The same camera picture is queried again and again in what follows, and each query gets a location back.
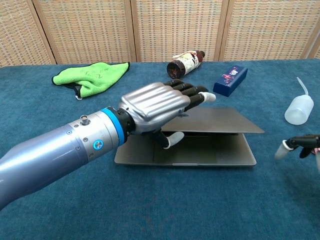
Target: blue ring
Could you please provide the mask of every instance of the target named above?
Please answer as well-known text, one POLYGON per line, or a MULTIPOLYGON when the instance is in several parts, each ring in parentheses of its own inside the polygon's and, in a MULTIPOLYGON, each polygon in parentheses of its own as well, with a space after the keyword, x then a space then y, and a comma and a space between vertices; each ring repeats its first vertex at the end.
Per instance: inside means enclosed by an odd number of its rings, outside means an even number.
POLYGON ((103 146, 104 146, 104 142, 103 142, 102 140, 100 140, 100 139, 95 140, 94 143, 93 143, 93 148, 94 148, 95 150, 100 150, 100 149, 102 149, 103 146), (101 143, 101 147, 96 147, 96 143, 97 143, 97 142, 100 142, 100 143, 101 143))
POLYGON ((119 146, 121 146, 122 144, 125 143, 125 135, 124 135, 124 130, 122 129, 122 126, 121 126, 118 118, 116 117, 116 115, 112 111, 110 111, 107 108, 101 109, 101 112, 105 113, 112 121, 112 123, 116 129, 116 132, 118 133, 119 146))

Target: blue box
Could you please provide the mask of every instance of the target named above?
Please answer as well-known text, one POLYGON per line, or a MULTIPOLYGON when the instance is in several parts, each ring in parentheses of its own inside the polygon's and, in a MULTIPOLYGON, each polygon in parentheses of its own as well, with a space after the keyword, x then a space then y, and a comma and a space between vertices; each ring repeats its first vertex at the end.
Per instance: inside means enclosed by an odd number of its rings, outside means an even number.
POLYGON ((219 77, 213 86, 217 94, 229 97, 239 84, 246 78, 248 68, 234 65, 219 77))

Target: silver hand cover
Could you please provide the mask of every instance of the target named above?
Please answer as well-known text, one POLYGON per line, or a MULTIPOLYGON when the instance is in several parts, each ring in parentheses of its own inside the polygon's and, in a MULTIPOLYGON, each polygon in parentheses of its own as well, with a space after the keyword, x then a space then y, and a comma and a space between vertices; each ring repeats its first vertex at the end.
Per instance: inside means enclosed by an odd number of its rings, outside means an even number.
POLYGON ((119 108, 133 118, 133 134, 160 129, 177 117, 190 104, 190 98, 181 91, 161 82, 155 82, 130 92, 121 98, 119 108))

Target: brown bottle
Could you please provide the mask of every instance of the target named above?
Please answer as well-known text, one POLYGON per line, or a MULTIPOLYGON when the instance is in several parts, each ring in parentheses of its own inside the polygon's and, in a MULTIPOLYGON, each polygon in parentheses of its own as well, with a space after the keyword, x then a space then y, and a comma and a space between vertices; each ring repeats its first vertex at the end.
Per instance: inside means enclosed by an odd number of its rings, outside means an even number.
POLYGON ((179 79, 199 67, 203 62, 205 53, 203 51, 187 51, 180 55, 174 56, 166 71, 172 79, 179 79))

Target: blue carpet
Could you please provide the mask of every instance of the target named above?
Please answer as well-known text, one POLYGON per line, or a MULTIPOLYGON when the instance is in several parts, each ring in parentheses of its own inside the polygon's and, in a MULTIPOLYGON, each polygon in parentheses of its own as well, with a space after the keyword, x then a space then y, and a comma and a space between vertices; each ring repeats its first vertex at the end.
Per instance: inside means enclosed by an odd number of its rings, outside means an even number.
MULTIPOLYGON (((274 159, 283 139, 320 132, 320 60, 204 62, 183 80, 212 91, 233 64, 248 68, 246 79, 230 97, 217 95, 205 105, 234 107, 265 131, 246 135, 255 167, 122 166, 114 163, 112 151, 5 207, 0 239, 320 239, 314 155, 300 159, 295 151, 274 159), (296 77, 315 103, 300 126, 284 118, 292 99, 304 93, 296 77)), ((166 62, 132 63, 109 90, 78 101, 72 89, 51 82, 68 67, 0 68, 0 156, 83 114, 117 107, 130 91, 170 80, 166 62)))

